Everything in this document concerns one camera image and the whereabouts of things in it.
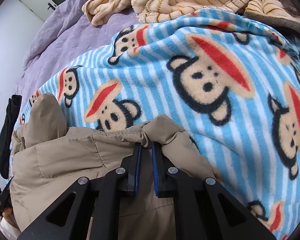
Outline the folded black garment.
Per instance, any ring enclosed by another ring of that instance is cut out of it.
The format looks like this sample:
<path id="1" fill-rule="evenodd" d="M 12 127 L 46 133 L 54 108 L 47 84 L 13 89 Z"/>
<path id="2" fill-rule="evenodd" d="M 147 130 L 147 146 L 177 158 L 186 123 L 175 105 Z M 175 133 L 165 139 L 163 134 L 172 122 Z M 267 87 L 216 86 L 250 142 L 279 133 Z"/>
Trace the folded black garment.
<path id="1" fill-rule="evenodd" d="M 19 115 L 21 101 L 21 95 L 12 95 L 11 98 L 9 98 L 4 125 L 0 132 L 0 174 L 4 179 L 8 179 L 11 153 L 10 143 L 13 128 Z"/>

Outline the beige striped fleece garment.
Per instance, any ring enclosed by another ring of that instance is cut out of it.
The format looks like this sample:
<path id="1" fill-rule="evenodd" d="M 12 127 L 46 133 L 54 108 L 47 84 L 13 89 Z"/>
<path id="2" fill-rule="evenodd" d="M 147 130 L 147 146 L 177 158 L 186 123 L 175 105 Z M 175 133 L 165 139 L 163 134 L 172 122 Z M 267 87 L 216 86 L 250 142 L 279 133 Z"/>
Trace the beige striped fleece garment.
<path id="1" fill-rule="evenodd" d="M 217 7 L 300 33 L 300 12 L 291 0 L 88 0 L 82 11 L 93 26 L 99 26 L 127 7 L 133 8 L 141 23 L 165 22 L 203 7 Z"/>

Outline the monkey print striped blanket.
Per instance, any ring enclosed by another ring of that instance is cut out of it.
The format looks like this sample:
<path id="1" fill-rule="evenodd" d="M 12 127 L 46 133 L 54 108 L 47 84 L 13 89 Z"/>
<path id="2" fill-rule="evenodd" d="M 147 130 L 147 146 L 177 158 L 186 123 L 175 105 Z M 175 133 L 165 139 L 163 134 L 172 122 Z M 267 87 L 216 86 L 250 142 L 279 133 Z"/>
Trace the monkey print striped blanket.
<path id="1" fill-rule="evenodd" d="M 44 94 L 68 127 L 116 132 L 168 116 L 274 239 L 300 239 L 298 38 L 201 9 L 78 56 L 35 90 L 15 131 Z"/>

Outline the tan puffer jacket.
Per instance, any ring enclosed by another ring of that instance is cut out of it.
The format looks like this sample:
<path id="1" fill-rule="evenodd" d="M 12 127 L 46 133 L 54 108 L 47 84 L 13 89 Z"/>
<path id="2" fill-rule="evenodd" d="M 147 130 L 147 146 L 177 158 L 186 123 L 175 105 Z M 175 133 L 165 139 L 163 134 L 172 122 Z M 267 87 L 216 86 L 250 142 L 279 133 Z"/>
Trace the tan puffer jacket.
<path id="1" fill-rule="evenodd" d="M 10 191 L 19 229 L 25 230 L 78 178 L 100 178 L 118 168 L 137 142 L 147 149 L 141 185 L 135 199 L 121 203 L 119 239 L 175 239 L 173 200 L 155 196 L 148 149 L 158 142 L 176 168 L 200 179 L 214 177 L 216 169 L 199 153 L 186 130 L 164 114 L 116 132 L 68 127 L 51 94 L 38 98 L 29 122 L 12 136 Z"/>

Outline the purple quilted duvet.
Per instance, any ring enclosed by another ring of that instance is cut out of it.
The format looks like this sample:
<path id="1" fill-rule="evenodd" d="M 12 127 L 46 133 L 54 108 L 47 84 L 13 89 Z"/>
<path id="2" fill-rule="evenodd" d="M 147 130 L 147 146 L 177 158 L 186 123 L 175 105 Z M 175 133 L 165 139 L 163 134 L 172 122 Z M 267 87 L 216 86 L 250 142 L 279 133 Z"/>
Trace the purple quilted duvet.
<path id="1" fill-rule="evenodd" d="M 116 33 L 137 23 L 134 11 L 126 9 L 106 24 L 93 27 L 82 12 L 86 1 L 66 0 L 44 22 L 24 57 L 24 71 L 14 94 L 27 100 L 73 59 L 108 44 Z"/>

